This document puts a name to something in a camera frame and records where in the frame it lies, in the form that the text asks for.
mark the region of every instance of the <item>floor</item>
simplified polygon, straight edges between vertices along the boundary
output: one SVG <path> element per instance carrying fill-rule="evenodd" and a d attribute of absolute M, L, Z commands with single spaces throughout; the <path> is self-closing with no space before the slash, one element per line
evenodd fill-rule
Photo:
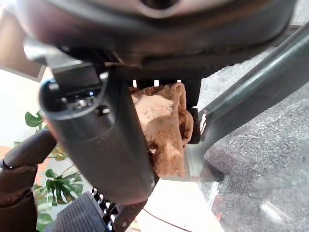
<path fill-rule="evenodd" d="M 300 0 L 292 24 L 309 21 Z M 199 109 L 272 49 L 202 82 Z M 226 174 L 217 186 L 199 182 L 225 231 L 309 231 L 309 84 L 214 144 L 204 159 Z M 210 196 L 213 189 L 217 196 Z"/>

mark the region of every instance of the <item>tan cloth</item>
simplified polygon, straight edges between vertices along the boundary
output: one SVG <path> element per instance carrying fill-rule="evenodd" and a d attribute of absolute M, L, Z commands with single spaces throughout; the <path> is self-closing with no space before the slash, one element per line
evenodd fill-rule
<path fill-rule="evenodd" d="M 193 131 L 184 85 L 131 89 L 131 94 L 156 174 L 184 177 L 183 153 Z"/>

